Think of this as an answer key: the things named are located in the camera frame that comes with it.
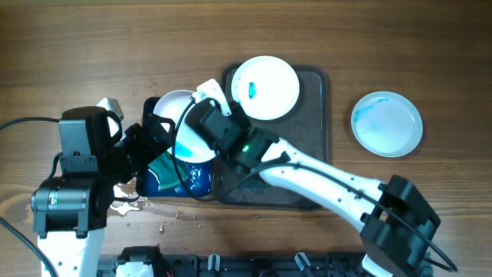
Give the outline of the white plate top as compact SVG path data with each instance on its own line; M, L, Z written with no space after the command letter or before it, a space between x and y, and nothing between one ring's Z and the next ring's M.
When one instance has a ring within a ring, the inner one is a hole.
M293 109L300 95L294 69L274 56L257 56L242 63L231 80L231 95L247 116L270 121Z

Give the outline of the grey white plate bottom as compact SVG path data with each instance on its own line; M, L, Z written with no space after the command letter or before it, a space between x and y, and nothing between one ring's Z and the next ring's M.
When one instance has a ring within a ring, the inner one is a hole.
M395 92L372 92L351 113L351 130L369 152L397 158L415 150L424 136L424 123L415 105Z

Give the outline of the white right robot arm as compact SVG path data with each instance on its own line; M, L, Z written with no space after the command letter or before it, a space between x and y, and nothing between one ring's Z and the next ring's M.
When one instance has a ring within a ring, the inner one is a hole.
M417 276L440 218L409 180L389 182L343 172L254 127L234 103L223 115L215 100L195 104L185 123L235 172L240 183L259 177L331 210L360 234L364 269L375 276Z

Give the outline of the pinkish white plate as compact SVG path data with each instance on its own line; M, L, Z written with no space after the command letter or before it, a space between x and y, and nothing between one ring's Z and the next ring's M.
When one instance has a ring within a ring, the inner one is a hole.
M175 124L178 124L182 112L191 103L192 93L193 91L189 90L176 90L163 95L157 101L153 113L162 118L170 118ZM203 163L211 161L215 157L215 153L182 120L178 128L175 156L184 162Z

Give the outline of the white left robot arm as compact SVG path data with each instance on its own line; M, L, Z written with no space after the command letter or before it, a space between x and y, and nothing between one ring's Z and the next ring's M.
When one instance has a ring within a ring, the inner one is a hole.
M175 123L150 113L110 133L108 120L119 117L98 106L63 112L61 153L50 175L33 193L34 231L42 252L44 276L95 276L114 186L130 182L173 146Z

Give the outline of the green scrubbing sponge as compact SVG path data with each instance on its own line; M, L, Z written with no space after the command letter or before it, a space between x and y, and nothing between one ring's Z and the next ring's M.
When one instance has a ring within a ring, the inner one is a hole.
M159 192L176 189L181 182L179 181L171 155L168 152L160 155L148 165L150 173L157 181Z

